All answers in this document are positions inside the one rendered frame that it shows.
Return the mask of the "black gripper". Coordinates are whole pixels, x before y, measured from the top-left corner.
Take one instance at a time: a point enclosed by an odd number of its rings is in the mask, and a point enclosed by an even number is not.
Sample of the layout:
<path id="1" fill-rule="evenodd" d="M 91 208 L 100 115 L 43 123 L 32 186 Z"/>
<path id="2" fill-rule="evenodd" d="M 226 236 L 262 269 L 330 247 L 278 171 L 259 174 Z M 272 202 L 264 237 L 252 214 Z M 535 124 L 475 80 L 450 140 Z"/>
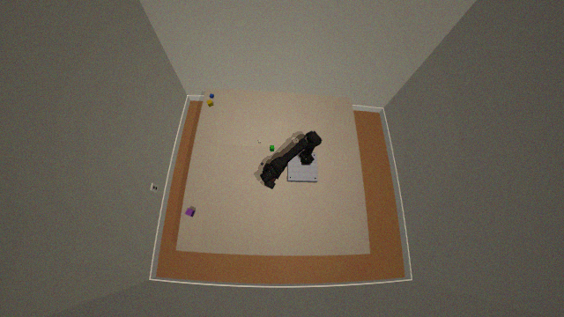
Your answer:
<path id="1" fill-rule="evenodd" d="M 280 175 L 279 175 L 279 176 L 280 176 Z M 279 176 L 274 177 L 275 180 L 278 179 Z M 265 185 L 266 187 L 270 188 L 270 189 L 273 189 L 274 186 L 275 186 L 275 184 L 276 184 L 276 183 L 274 182 L 274 181 L 275 181 L 274 178 L 271 179 L 271 181 L 268 181 L 268 182 L 264 183 L 264 185 Z M 274 181 L 273 181 L 273 180 L 274 180 Z"/>

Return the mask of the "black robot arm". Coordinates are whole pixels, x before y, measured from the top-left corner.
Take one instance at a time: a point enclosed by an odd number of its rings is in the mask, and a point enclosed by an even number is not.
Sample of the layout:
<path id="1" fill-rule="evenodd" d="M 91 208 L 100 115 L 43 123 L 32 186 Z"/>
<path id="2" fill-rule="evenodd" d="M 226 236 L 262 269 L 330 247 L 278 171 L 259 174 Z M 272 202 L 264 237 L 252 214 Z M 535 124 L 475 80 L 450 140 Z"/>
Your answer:
<path id="1" fill-rule="evenodd" d="M 307 137 L 307 140 L 305 140 Z M 308 132 L 290 151 L 288 151 L 284 156 L 277 157 L 272 160 L 270 164 L 266 164 L 263 167 L 263 173 L 260 174 L 261 179 L 264 183 L 270 181 L 276 176 L 279 176 L 284 172 L 287 167 L 288 162 L 293 159 L 300 152 L 301 164 L 309 165 L 314 161 L 312 157 L 312 152 L 316 146 L 322 142 L 322 139 L 315 131 Z M 305 151 L 302 151 L 305 150 Z M 310 164 L 311 165 L 311 164 Z"/>

